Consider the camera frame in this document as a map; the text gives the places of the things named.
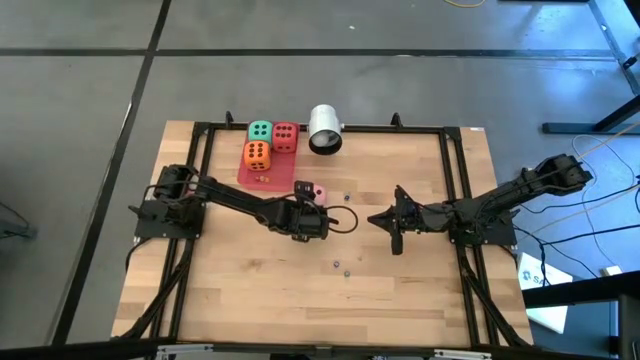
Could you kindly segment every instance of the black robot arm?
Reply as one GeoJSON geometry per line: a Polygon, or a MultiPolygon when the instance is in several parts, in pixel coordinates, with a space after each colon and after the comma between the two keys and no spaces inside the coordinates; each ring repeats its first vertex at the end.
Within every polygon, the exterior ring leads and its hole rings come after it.
{"type": "Polygon", "coordinates": [[[338,223],[327,215],[326,208],[313,203],[312,186],[296,182],[293,194],[263,199],[212,177],[198,177],[190,166],[171,165],[162,169],[158,183],[153,185],[155,199],[129,208],[138,215],[135,235],[140,238],[197,238],[206,203],[212,202],[252,216],[270,231],[308,242],[325,239],[329,224],[338,223]]]}
{"type": "Polygon", "coordinates": [[[391,234],[394,255],[402,254],[402,233],[450,231],[456,243],[465,245],[514,245],[511,209],[542,194],[563,196],[580,191],[592,179],[573,156],[565,154],[544,160],[532,170],[476,198],[422,205],[397,186],[395,206],[370,216],[369,222],[391,234]]]}

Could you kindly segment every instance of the black cable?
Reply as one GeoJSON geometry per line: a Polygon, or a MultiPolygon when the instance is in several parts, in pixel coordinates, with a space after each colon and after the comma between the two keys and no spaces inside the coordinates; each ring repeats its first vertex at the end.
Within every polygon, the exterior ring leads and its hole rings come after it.
{"type": "Polygon", "coordinates": [[[133,255],[133,253],[136,251],[137,248],[139,248],[140,246],[144,245],[147,243],[147,241],[151,240],[151,238],[144,238],[144,239],[140,239],[140,241],[135,244],[127,253],[127,259],[125,260],[124,263],[124,272],[126,273],[127,271],[129,271],[129,262],[131,261],[131,255],[133,255]]]}
{"type": "Polygon", "coordinates": [[[546,264],[547,254],[544,251],[544,246],[543,246],[545,241],[533,235],[532,233],[528,232],[527,230],[519,228],[515,224],[513,224],[513,228],[517,231],[523,232],[531,236],[535,241],[538,242],[538,245],[540,246],[540,271],[542,272],[542,286],[544,287],[547,284],[551,285],[551,283],[549,283],[549,280],[547,279],[547,264],[546,264]]]}
{"type": "Polygon", "coordinates": [[[6,239],[6,238],[14,237],[14,236],[25,236],[29,232],[29,229],[31,229],[31,224],[29,223],[29,221],[27,221],[27,219],[25,219],[24,216],[20,215],[19,212],[13,210],[11,207],[9,207],[8,205],[6,205],[5,203],[3,203],[1,201],[0,201],[0,206],[2,206],[6,210],[8,210],[10,213],[15,215],[18,219],[20,219],[24,223],[24,227],[25,227],[25,229],[24,229],[24,231],[22,233],[15,233],[15,232],[11,232],[11,231],[5,231],[5,233],[7,233],[8,235],[2,236],[2,237],[0,237],[0,239],[6,239]]]}
{"type": "MultiPolygon", "coordinates": [[[[571,260],[571,261],[575,261],[575,262],[577,262],[578,264],[582,265],[582,267],[583,267],[583,268],[585,268],[585,269],[586,269],[586,270],[587,270],[591,275],[593,275],[593,277],[594,277],[594,278],[596,278],[596,279],[599,279],[599,278],[600,278],[600,277],[598,277],[598,275],[596,275],[593,271],[591,271],[591,269],[589,269],[589,267],[588,267],[585,263],[583,263],[582,261],[580,261],[580,260],[578,260],[578,259],[576,259],[576,258],[574,258],[574,257],[571,257],[571,256],[569,256],[569,255],[567,255],[567,254],[563,253],[563,252],[562,252],[562,251],[560,251],[557,247],[553,246],[554,242],[547,242],[547,241],[544,241],[544,240],[542,240],[542,239],[540,239],[540,238],[536,237],[535,235],[531,234],[530,232],[528,232],[528,231],[526,231],[526,230],[523,230],[523,229],[521,229],[521,228],[517,227],[516,225],[514,225],[514,226],[513,226],[513,228],[514,228],[515,230],[521,231],[521,232],[523,232],[523,233],[525,233],[525,234],[527,234],[527,235],[531,236],[533,239],[535,239],[535,240],[538,242],[538,244],[540,244],[540,249],[542,250],[542,254],[541,254],[541,256],[540,256],[540,257],[541,257],[541,259],[542,259],[541,261],[542,261],[542,263],[543,263],[543,264],[544,264],[544,259],[545,259],[545,257],[546,257],[545,252],[544,252],[544,246],[549,245],[549,246],[551,246],[555,251],[557,251],[560,255],[562,255],[562,256],[564,256],[564,257],[566,257],[567,259],[569,259],[569,260],[571,260]]],[[[546,279],[547,279],[547,277],[546,277],[546,268],[544,269],[544,271],[543,271],[543,273],[542,273],[542,276],[543,276],[543,283],[542,283],[542,284],[543,284],[543,286],[544,286],[544,284],[545,284],[545,283],[544,283],[544,281],[547,281],[547,283],[548,283],[549,285],[551,285],[551,284],[548,282],[548,280],[546,280],[546,279]]]]}
{"type": "Polygon", "coordinates": [[[516,268],[518,267],[518,255],[514,254],[511,249],[509,249],[506,245],[500,245],[502,250],[506,251],[512,258],[513,262],[516,263],[516,268]]]}
{"type": "Polygon", "coordinates": [[[569,256],[569,255],[567,255],[567,254],[565,254],[565,253],[563,253],[562,251],[558,250],[558,248],[557,248],[557,247],[553,246],[553,244],[552,244],[552,243],[546,243],[545,245],[549,245],[549,246],[551,246],[551,247],[553,248],[553,250],[557,251],[560,255],[562,255],[562,256],[566,257],[567,259],[569,259],[569,260],[573,260],[573,261],[577,262],[578,264],[582,265],[582,267],[583,267],[583,268],[585,268],[585,269],[587,269],[587,271],[588,271],[591,275],[593,275],[593,277],[594,277],[594,278],[599,278],[599,277],[598,277],[598,275],[596,275],[593,271],[591,271],[591,269],[589,269],[589,267],[588,267],[587,265],[585,265],[585,263],[583,263],[582,261],[580,261],[580,260],[578,260],[578,259],[576,259],[576,258],[573,258],[573,257],[571,257],[571,256],[569,256]]]}
{"type": "Polygon", "coordinates": [[[155,316],[155,314],[160,310],[162,306],[164,306],[167,298],[173,291],[173,288],[178,283],[178,281],[184,276],[187,269],[191,265],[191,255],[193,254],[193,239],[187,239],[185,243],[185,248],[182,252],[182,256],[178,265],[174,268],[171,275],[169,275],[169,279],[165,283],[165,285],[158,289],[158,294],[153,298],[151,304],[147,307],[147,309],[140,315],[140,317],[133,324],[131,329],[125,332],[121,337],[122,338],[140,338],[146,328],[151,323],[151,319],[155,316]]]}
{"type": "Polygon", "coordinates": [[[524,208],[525,210],[527,210],[528,212],[530,212],[530,213],[532,213],[532,214],[542,214],[543,212],[545,212],[545,211],[546,211],[546,210],[548,210],[548,209],[572,207],[572,206],[578,206],[578,205],[583,205],[583,204],[588,204],[588,203],[592,203],[592,202],[596,202],[596,201],[604,200],[604,199],[606,199],[606,198],[610,198],[610,197],[612,197],[612,196],[618,195],[618,194],[623,193],[623,192],[625,192],[625,191],[629,191],[630,189],[632,189],[632,188],[634,188],[634,187],[636,187],[636,186],[637,186],[637,185],[633,185],[633,186],[630,186],[630,187],[628,187],[628,188],[626,188],[626,189],[618,190],[618,191],[616,191],[616,192],[613,192],[613,193],[611,193],[611,194],[608,194],[608,195],[605,195],[605,196],[599,197],[599,198],[597,198],[597,199],[592,199],[592,200],[587,200],[587,201],[581,201],[581,202],[577,202],[577,203],[574,203],[574,204],[566,204],[566,205],[551,205],[551,206],[547,206],[547,207],[543,208],[542,210],[531,210],[531,209],[529,209],[528,207],[526,207],[526,206],[524,206],[524,205],[520,205],[520,206],[522,206],[522,208],[524,208]]]}
{"type": "Polygon", "coordinates": [[[345,209],[345,210],[349,211],[350,213],[352,213],[353,214],[353,218],[355,219],[355,224],[349,230],[336,230],[336,229],[332,229],[331,227],[329,227],[329,230],[333,231],[334,233],[349,234],[349,233],[354,232],[356,230],[356,228],[358,227],[358,214],[356,214],[356,212],[353,211],[353,209],[351,209],[350,207],[347,207],[347,206],[344,206],[344,205],[334,205],[334,206],[329,206],[326,209],[327,209],[327,211],[330,210],[330,209],[345,209]]]}
{"type": "Polygon", "coordinates": [[[617,227],[617,228],[613,228],[613,229],[594,231],[594,232],[590,232],[590,233],[586,233],[586,234],[580,234],[580,235],[572,236],[570,238],[566,238],[566,239],[562,239],[562,240],[556,240],[556,241],[547,242],[547,245],[561,244],[563,242],[575,240],[575,239],[578,239],[578,238],[581,238],[581,237],[585,237],[585,236],[606,234],[606,233],[610,233],[610,232],[634,229],[634,228],[638,228],[638,227],[640,227],[640,224],[627,225],[627,226],[621,226],[621,227],[617,227]]]}
{"type": "Polygon", "coordinates": [[[640,195],[640,188],[636,191],[636,210],[638,210],[638,214],[640,214],[640,204],[638,204],[638,195],[640,195]]]}

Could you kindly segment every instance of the power cord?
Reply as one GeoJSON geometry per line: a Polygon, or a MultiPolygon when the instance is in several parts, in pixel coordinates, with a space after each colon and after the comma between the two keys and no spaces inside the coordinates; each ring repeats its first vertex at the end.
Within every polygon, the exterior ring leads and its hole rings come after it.
{"type": "Polygon", "coordinates": [[[453,2],[451,0],[444,0],[444,2],[446,2],[449,5],[453,5],[455,7],[459,7],[459,8],[463,8],[463,9],[472,9],[472,8],[480,7],[480,6],[482,6],[482,4],[485,3],[485,1],[487,1],[487,0],[481,0],[477,4],[458,4],[458,3],[453,2]]]}
{"type": "MultiPolygon", "coordinates": [[[[635,172],[633,171],[631,166],[629,166],[629,164],[627,162],[625,162],[622,159],[622,157],[620,157],[620,155],[609,144],[606,144],[604,141],[602,141],[602,140],[600,140],[600,139],[598,139],[598,138],[596,138],[594,136],[591,136],[591,135],[577,135],[571,140],[571,147],[573,148],[573,151],[580,157],[582,157],[582,154],[580,153],[580,151],[578,151],[578,148],[576,146],[576,140],[579,139],[579,138],[589,138],[589,139],[592,139],[592,140],[595,140],[595,141],[599,142],[600,145],[602,145],[602,146],[606,146],[613,153],[613,155],[615,155],[618,158],[618,160],[620,160],[620,162],[629,170],[629,172],[631,173],[631,186],[634,185],[635,178],[636,178],[635,172]]],[[[591,227],[591,231],[592,232],[595,232],[596,229],[595,229],[595,226],[593,225],[593,221],[591,220],[591,216],[589,215],[589,211],[587,211],[587,207],[584,204],[584,201],[585,201],[584,198],[587,195],[587,192],[589,192],[589,190],[593,189],[596,186],[596,184],[598,183],[598,174],[597,174],[595,168],[593,166],[591,166],[591,164],[586,159],[583,158],[582,161],[593,172],[593,177],[594,177],[594,181],[591,184],[591,186],[589,188],[585,189],[582,192],[582,198],[581,199],[583,201],[582,208],[586,211],[584,214],[587,217],[587,222],[589,223],[589,227],[591,227]]],[[[607,255],[607,253],[602,249],[602,247],[600,246],[600,243],[598,242],[598,238],[595,235],[593,235],[593,242],[596,244],[596,247],[598,248],[598,251],[600,251],[600,254],[602,254],[602,256],[604,256],[609,261],[609,263],[611,263],[611,265],[615,265],[616,262],[611,260],[611,257],[609,257],[607,255]]]]}
{"type": "Polygon", "coordinates": [[[589,203],[592,203],[592,202],[598,202],[600,200],[604,200],[604,199],[610,198],[612,196],[618,195],[620,193],[623,193],[623,192],[626,192],[628,190],[632,190],[632,189],[635,189],[635,188],[636,188],[636,186],[632,185],[632,186],[629,186],[628,188],[624,188],[622,190],[618,190],[618,191],[612,192],[611,194],[607,194],[605,196],[601,196],[601,197],[599,197],[597,199],[591,199],[591,200],[587,200],[587,201],[580,201],[580,202],[573,203],[573,204],[550,205],[550,206],[545,206],[544,208],[542,208],[542,210],[531,210],[531,209],[529,209],[528,207],[526,207],[524,205],[520,205],[520,206],[523,209],[527,210],[528,212],[530,212],[532,214],[542,214],[543,212],[545,212],[545,211],[547,211],[549,209],[567,208],[567,207],[573,207],[573,206],[578,206],[578,205],[582,205],[582,204],[589,204],[589,203]]]}
{"type": "Polygon", "coordinates": [[[358,214],[356,214],[355,211],[353,211],[353,209],[351,209],[348,206],[344,206],[344,205],[333,205],[333,206],[329,206],[326,208],[327,210],[330,209],[345,209],[347,211],[349,211],[351,214],[353,214],[353,218],[355,219],[355,223],[353,224],[353,227],[349,230],[336,230],[336,229],[332,229],[331,227],[329,227],[329,230],[333,231],[334,233],[337,234],[349,234],[352,233],[356,230],[356,228],[358,227],[358,214]]]}
{"type": "Polygon", "coordinates": [[[3,202],[0,202],[0,206],[5,208],[10,213],[12,213],[18,219],[20,219],[20,221],[24,223],[24,227],[25,227],[25,230],[22,233],[5,231],[5,233],[8,233],[8,235],[0,236],[0,239],[7,239],[14,236],[25,236],[26,234],[29,233],[29,229],[31,229],[31,224],[27,221],[27,219],[24,218],[24,216],[20,215],[19,212],[15,211],[14,209],[12,209],[10,206],[6,205],[3,202]]]}
{"type": "Polygon", "coordinates": [[[626,195],[627,193],[629,193],[629,192],[631,192],[631,191],[633,191],[633,190],[635,190],[635,189],[637,189],[637,188],[640,188],[640,184],[635,185],[635,186],[632,186],[632,187],[630,187],[629,189],[627,189],[626,191],[624,191],[624,192],[622,192],[622,193],[619,193],[617,196],[612,197],[611,199],[609,199],[609,200],[607,200],[607,201],[605,201],[605,202],[603,202],[603,203],[600,203],[600,204],[598,204],[598,205],[596,205],[596,206],[592,206],[592,207],[590,207],[590,208],[588,208],[588,209],[586,209],[586,210],[578,211],[578,212],[575,212],[575,213],[573,213],[573,214],[571,214],[571,215],[567,215],[567,216],[565,216],[565,217],[563,217],[563,218],[560,218],[560,219],[558,219],[558,220],[554,220],[554,221],[552,221],[552,222],[548,223],[547,225],[545,225],[545,226],[543,226],[543,227],[540,227],[540,228],[536,229],[535,231],[532,231],[531,233],[532,233],[532,234],[535,234],[535,233],[537,233],[537,232],[540,232],[540,231],[542,231],[542,230],[544,230],[544,229],[548,228],[549,226],[555,225],[555,224],[557,224],[557,223],[559,223],[559,222],[565,221],[565,220],[570,219],[570,218],[572,218],[572,217],[574,217],[574,216],[577,216],[577,215],[580,215],[580,214],[584,214],[584,213],[586,213],[587,211],[591,211],[591,210],[597,209],[597,208],[599,208],[599,207],[601,207],[601,206],[607,205],[607,204],[609,204],[609,203],[611,203],[611,202],[613,202],[613,201],[615,201],[615,200],[618,200],[618,199],[619,199],[619,198],[621,198],[622,196],[626,195]]]}
{"type": "Polygon", "coordinates": [[[593,271],[591,271],[591,269],[589,269],[589,267],[588,267],[585,263],[583,263],[582,261],[580,261],[580,260],[578,260],[578,259],[576,259],[576,258],[574,258],[574,257],[571,257],[571,256],[569,256],[569,255],[567,255],[567,254],[563,253],[562,251],[560,251],[560,249],[558,249],[557,247],[555,247],[555,246],[554,246],[555,242],[546,242],[546,241],[544,241],[544,240],[540,239],[539,237],[537,237],[537,236],[533,235],[533,234],[532,234],[532,233],[530,233],[529,231],[526,231],[526,230],[524,230],[524,229],[519,228],[519,227],[518,227],[518,226],[516,226],[515,224],[514,224],[513,228],[514,228],[515,230],[517,230],[517,231],[520,231],[520,232],[522,232],[522,233],[527,234],[528,236],[531,236],[531,237],[532,237],[534,240],[536,240],[536,241],[538,242],[538,244],[540,245],[540,252],[541,252],[541,253],[540,253],[540,261],[541,261],[541,264],[540,264],[540,270],[542,271],[542,286],[545,286],[545,284],[549,284],[549,285],[551,285],[551,283],[549,283],[549,280],[547,280],[547,270],[546,270],[546,252],[545,252],[545,249],[544,249],[544,247],[545,247],[545,246],[547,246],[547,245],[548,245],[548,246],[551,246],[555,251],[557,251],[557,252],[558,252],[558,254],[560,254],[560,255],[564,256],[565,258],[567,258],[567,259],[569,259],[569,260],[571,260],[571,261],[574,261],[574,262],[577,262],[578,264],[580,264],[580,265],[581,265],[583,268],[585,268],[585,269],[586,269],[586,270],[587,270],[591,275],[593,275],[593,277],[594,277],[594,278],[596,278],[596,279],[598,279],[598,278],[599,278],[599,277],[598,277],[598,275],[596,275],[593,271]]]}

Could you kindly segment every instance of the gray floor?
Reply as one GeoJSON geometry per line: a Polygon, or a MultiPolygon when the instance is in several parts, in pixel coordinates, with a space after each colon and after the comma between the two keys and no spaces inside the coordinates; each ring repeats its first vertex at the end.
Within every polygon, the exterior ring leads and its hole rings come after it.
{"type": "MultiPolygon", "coordinates": [[[[622,0],[598,4],[612,26],[607,30],[630,55],[640,31],[622,0]]],[[[4,0],[0,7],[0,47],[144,48],[160,1],[65,0],[54,6],[4,0]]],[[[417,0],[174,1],[160,47],[608,49],[587,5],[496,0],[477,9],[417,0]]],[[[0,200],[40,229],[34,241],[0,242],[1,348],[48,341],[141,60],[0,57],[0,200]]],[[[498,181],[506,181],[522,166],[572,151],[571,136],[542,135],[541,123],[597,121],[631,97],[612,59],[156,58],[70,339],[109,336],[135,225],[126,206],[138,201],[149,181],[166,120],[220,121],[230,110],[240,121],[305,122],[314,105],[330,103],[347,123],[383,124],[398,111],[407,124],[482,126],[498,181]]],[[[576,143],[582,151],[596,144],[588,138],[576,143]]],[[[637,138],[612,146],[640,172],[637,138]]],[[[589,197],[632,181],[606,149],[587,160],[600,177],[589,197]]],[[[548,196],[528,205],[539,209],[579,197],[548,196]]],[[[534,230],[576,210],[523,213],[516,223],[534,230]]],[[[592,213],[596,229],[639,219],[631,196],[592,213]]],[[[586,217],[579,216],[540,236],[587,231],[586,217]]],[[[631,271],[640,270],[639,235],[598,239],[615,263],[631,271]]],[[[609,265],[592,238],[559,248],[594,271],[609,265]]],[[[539,255],[531,239],[519,249],[539,255]]],[[[548,262],[590,277],[552,250],[548,262]]],[[[535,334],[538,343],[557,345],[535,334]]]]}

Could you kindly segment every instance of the wooden table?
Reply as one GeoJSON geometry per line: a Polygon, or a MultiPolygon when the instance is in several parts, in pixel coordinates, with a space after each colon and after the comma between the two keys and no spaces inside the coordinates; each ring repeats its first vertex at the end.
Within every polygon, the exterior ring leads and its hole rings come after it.
{"type": "MultiPolygon", "coordinates": [[[[192,122],[167,123],[152,182],[162,166],[186,161],[192,128],[192,122]]],[[[472,191],[479,195],[496,186],[487,140],[481,128],[461,132],[472,191]]],[[[209,175],[240,188],[236,174],[244,136],[243,131],[216,131],[209,175]]],[[[196,242],[179,340],[469,345],[460,273],[447,234],[406,234],[404,254],[392,256],[389,234],[366,221],[394,203],[396,184],[421,203],[446,199],[438,137],[345,133],[343,139],[337,154],[323,157],[311,153],[307,134],[301,133],[296,178],[324,186],[329,205],[352,207],[360,217],[358,229],[304,244],[210,204],[196,242]],[[345,271],[351,276],[345,277],[345,271]]],[[[450,153],[455,165],[453,144],[450,153]]],[[[457,172],[454,175],[456,193],[461,194],[457,172]]],[[[330,215],[341,220],[342,228],[353,223],[346,211],[336,209],[330,215]]],[[[167,243],[152,240],[133,255],[113,335],[128,330],[155,296],[167,243]]],[[[495,246],[485,246],[484,254],[492,298],[520,336],[531,342],[513,259],[495,246]]],[[[477,299],[475,303],[481,340],[487,342],[482,307],[477,299]]],[[[172,307],[170,300],[161,334],[168,333],[172,307]]]]}

